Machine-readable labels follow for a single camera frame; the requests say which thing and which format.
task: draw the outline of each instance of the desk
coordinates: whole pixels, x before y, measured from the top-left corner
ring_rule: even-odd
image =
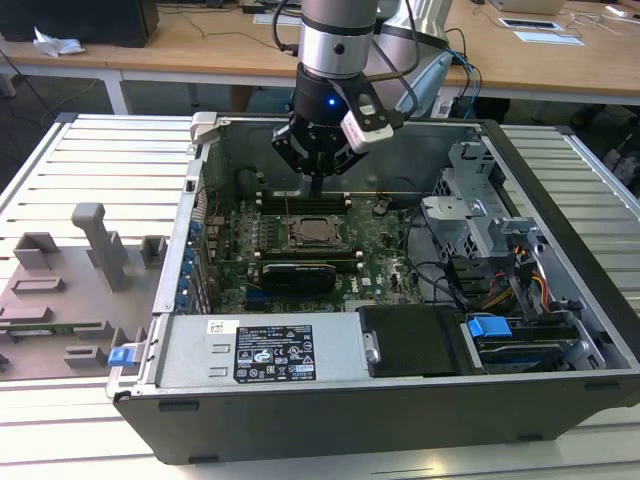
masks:
[[[477,8],[470,1],[454,0],[447,28],[458,27],[465,32],[469,58],[484,77],[482,96],[640,105],[640,63],[633,61],[640,58],[640,25],[605,19],[605,26],[622,35],[601,27],[574,25],[585,46],[532,44],[519,40],[510,29],[493,25]],[[569,8],[604,11],[601,4],[582,2],[567,2]],[[167,7],[161,10],[175,11]],[[553,18],[503,13],[489,3],[481,11],[493,19]],[[571,12],[564,12],[553,18],[563,26],[571,21]],[[272,45],[270,26],[254,25],[253,17],[240,10],[184,15],[204,33],[241,32]],[[299,29],[283,26],[280,34],[283,41],[293,42]],[[453,48],[462,48],[455,32],[450,40]],[[291,87],[295,82],[295,58],[238,34],[202,38],[201,32],[177,13],[160,14],[158,29],[144,49],[86,47],[85,54],[55,59],[37,52],[30,43],[7,42],[7,54],[27,75],[104,81],[117,114],[129,113],[122,80],[278,87]],[[2,73],[10,74],[12,69],[0,59]],[[462,68],[453,67],[441,96],[457,95],[464,82]]]
[[[481,13],[486,13],[496,23],[499,23],[499,17],[532,18],[552,20],[564,28],[571,22],[571,13],[576,13],[574,10],[603,13],[604,7],[597,3],[567,2],[560,15],[550,17],[501,12],[488,2],[478,8],[470,1],[454,0],[447,29],[458,27],[464,31],[469,58],[484,77],[482,96],[640,105],[640,62],[637,61],[640,58],[640,25],[605,18],[603,25],[620,33],[615,34],[601,27],[574,23],[572,28],[560,34],[580,34],[584,46],[538,44],[521,41],[513,33],[514,29],[499,28]],[[453,48],[462,50],[457,32],[449,33],[449,40]],[[445,87],[464,81],[462,67],[454,67]]]

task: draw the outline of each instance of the floor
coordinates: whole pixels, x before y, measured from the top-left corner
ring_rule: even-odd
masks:
[[[100,81],[30,77],[29,82],[49,108],[56,112],[112,113],[106,89]],[[0,191],[18,171],[53,122],[51,115],[46,115],[46,110],[29,86],[15,77],[14,83],[18,92],[15,98],[4,99],[0,95]],[[126,82],[125,90],[136,114],[194,113],[184,84]],[[198,92],[201,110],[230,110],[228,87],[200,85]],[[255,92],[249,111],[284,113],[290,95],[291,90],[288,88],[260,89]],[[69,98],[71,100],[58,107]],[[579,107],[577,104],[550,103],[541,109],[539,102],[512,101],[505,123],[568,125],[571,116]],[[541,118],[533,118],[536,112],[542,112]],[[578,134],[592,151],[602,158],[611,145],[618,144],[624,138],[624,125],[628,117],[629,113],[623,108],[609,107]]]

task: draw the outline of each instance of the paper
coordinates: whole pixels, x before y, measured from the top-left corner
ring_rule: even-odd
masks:
[[[584,45],[582,41],[575,37],[556,35],[555,33],[534,33],[534,32],[513,32],[523,42],[533,43],[555,43],[560,45]]]
[[[33,29],[36,32],[36,38],[33,41],[33,46],[42,53],[46,53],[52,57],[58,57],[58,55],[82,53],[85,51],[80,45],[79,40],[75,40],[73,38],[60,40],[58,38],[45,35],[44,33],[40,33],[40,31],[35,27]]]
[[[253,16],[253,23],[256,25],[271,25],[273,23],[273,13],[256,13]],[[278,17],[278,25],[297,27],[300,25],[300,17],[290,17],[283,13]]]

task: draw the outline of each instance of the blue cable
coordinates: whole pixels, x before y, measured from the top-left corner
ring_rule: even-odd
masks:
[[[476,90],[476,69],[471,67],[471,65],[469,65],[469,71],[473,75],[473,93],[471,95],[471,103],[469,104],[469,108],[467,108],[467,112],[464,114],[464,118],[469,118],[469,114],[471,113],[473,104],[476,102],[476,98],[478,96],[478,91]]]
[[[476,81],[476,74],[475,74],[475,69],[471,68],[471,66],[469,65],[469,62],[467,62],[467,60],[460,55],[458,52],[449,49],[448,50],[449,53],[451,53],[454,57],[456,57],[458,60],[460,60],[460,62],[462,62],[462,64],[465,66],[465,68],[467,69],[467,71],[471,74],[472,80],[473,80],[473,90],[472,90],[472,94],[471,94],[471,103],[469,104],[469,108],[467,109],[466,113],[464,114],[464,118],[468,118],[469,114],[471,113],[471,108],[473,107],[474,102],[476,101],[476,95],[477,95],[477,81]]]

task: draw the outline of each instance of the warning label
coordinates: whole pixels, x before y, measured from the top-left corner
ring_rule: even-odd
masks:
[[[236,332],[236,382],[316,379],[311,325],[239,327]]]

